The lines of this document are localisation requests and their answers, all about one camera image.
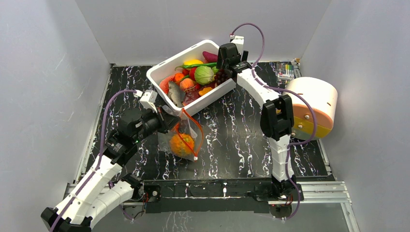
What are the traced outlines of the dark toy grapes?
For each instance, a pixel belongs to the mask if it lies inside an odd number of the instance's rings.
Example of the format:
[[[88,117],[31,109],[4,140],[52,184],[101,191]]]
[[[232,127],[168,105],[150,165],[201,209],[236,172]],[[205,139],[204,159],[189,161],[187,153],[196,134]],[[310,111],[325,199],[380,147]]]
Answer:
[[[222,83],[224,83],[226,80],[229,79],[228,74],[225,72],[225,70],[219,70],[216,74],[215,74],[215,86],[219,86]]]

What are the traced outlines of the clear zip top bag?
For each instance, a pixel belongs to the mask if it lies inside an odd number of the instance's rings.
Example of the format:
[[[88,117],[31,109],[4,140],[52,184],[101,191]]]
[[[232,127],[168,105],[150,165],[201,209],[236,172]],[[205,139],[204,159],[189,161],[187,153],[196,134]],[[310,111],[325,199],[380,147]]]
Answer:
[[[196,162],[204,142],[202,126],[183,108],[179,122],[167,133],[158,133],[159,150]]]

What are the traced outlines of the orange toy pineapple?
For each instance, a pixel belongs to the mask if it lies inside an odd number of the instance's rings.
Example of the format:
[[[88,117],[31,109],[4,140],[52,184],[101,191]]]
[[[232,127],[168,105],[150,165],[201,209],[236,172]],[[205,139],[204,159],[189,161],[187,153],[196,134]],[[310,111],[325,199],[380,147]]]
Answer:
[[[174,134],[169,141],[169,145],[171,152],[178,157],[187,158],[194,155],[195,142],[189,134]]]

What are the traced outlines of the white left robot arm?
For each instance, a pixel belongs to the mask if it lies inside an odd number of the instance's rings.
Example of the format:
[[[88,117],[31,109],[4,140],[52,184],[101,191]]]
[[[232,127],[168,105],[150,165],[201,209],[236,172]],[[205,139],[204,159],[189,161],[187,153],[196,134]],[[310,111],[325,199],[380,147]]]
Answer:
[[[162,106],[155,111],[134,108],[126,112],[103,143],[102,156],[95,160],[84,178],[62,202],[42,212],[47,229],[89,232],[121,203],[141,200],[144,183],[132,174],[125,175],[106,193],[101,191],[136,153],[141,141],[156,132],[169,132],[178,122],[180,117]]]

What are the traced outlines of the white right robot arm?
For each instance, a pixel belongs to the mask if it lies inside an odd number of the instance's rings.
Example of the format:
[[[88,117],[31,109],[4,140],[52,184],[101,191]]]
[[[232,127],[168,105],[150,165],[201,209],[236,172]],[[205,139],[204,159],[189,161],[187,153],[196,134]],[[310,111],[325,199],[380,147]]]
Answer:
[[[271,182],[255,186],[248,195],[257,201],[285,200],[290,196],[295,181],[287,158],[294,125],[292,99],[281,96],[254,75],[246,54],[246,51],[240,54],[234,43],[223,44],[218,50],[217,68],[223,70],[258,103],[261,109],[261,131],[268,138],[271,149]]]

